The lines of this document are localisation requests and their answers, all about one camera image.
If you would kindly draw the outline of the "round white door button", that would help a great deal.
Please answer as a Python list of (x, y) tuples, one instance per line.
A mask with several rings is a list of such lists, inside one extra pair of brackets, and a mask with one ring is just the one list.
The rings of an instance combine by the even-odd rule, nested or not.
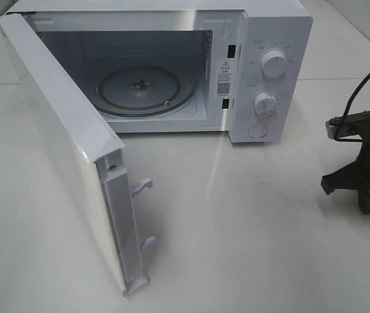
[(268, 126), (265, 123), (254, 123), (249, 126), (247, 132), (252, 138), (263, 138), (268, 133)]

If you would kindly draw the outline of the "white microwave door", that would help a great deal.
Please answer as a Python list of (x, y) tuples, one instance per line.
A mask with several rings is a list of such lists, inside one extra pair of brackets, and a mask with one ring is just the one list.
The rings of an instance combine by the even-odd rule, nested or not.
[(0, 29), (46, 153), (124, 294), (148, 283), (132, 199), (151, 188), (130, 185), (124, 143), (58, 63), (21, 14), (0, 16)]

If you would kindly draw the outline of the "lower white timer knob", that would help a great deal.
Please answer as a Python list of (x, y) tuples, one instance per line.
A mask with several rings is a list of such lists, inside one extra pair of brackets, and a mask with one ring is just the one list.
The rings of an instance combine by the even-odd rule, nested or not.
[(267, 114), (278, 107), (278, 101), (272, 93), (260, 93), (254, 98), (254, 110), (259, 115)]

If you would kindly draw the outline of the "upper white power knob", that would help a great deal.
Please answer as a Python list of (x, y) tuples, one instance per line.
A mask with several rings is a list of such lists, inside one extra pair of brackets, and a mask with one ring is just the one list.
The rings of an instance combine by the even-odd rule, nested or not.
[(288, 58), (279, 48), (265, 51), (260, 57), (260, 68), (267, 78), (278, 78), (286, 72)]

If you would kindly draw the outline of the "white microwave oven body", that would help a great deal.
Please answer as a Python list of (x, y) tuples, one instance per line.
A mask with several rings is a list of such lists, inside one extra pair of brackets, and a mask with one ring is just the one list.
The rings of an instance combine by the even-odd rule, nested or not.
[(115, 132), (280, 139), (313, 19), (298, 1), (17, 1), (10, 53)]

